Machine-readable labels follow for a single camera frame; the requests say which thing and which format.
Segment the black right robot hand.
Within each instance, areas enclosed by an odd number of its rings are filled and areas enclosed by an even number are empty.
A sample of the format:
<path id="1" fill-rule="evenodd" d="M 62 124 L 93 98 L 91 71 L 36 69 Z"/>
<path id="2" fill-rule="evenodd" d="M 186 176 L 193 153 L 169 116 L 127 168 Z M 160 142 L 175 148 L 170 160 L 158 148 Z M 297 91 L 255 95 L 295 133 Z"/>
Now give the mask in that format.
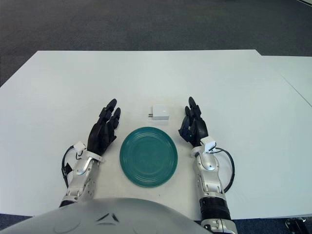
<path id="1" fill-rule="evenodd" d="M 208 130 L 201 117 L 200 107 L 192 97 L 188 99 L 189 106 L 185 106 L 185 117 L 178 130 L 180 136 L 193 147 L 201 146 L 201 139 L 207 137 Z"/>

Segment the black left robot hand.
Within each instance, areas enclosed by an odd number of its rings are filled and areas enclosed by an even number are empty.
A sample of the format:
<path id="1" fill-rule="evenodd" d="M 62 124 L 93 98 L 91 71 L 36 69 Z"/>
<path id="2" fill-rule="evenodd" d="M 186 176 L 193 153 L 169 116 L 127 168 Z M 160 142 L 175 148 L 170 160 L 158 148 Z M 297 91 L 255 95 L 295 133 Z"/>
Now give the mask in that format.
<path id="1" fill-rule="evenodd" d="M 93 125 L 88 141 L 87 150 L 102 156 L 110 144 L 116 139 L 115 129 L 119 125 L 121 109 L 114 110 L 117 100 L 112 99 L 101 110 L 97 122 Z"/>

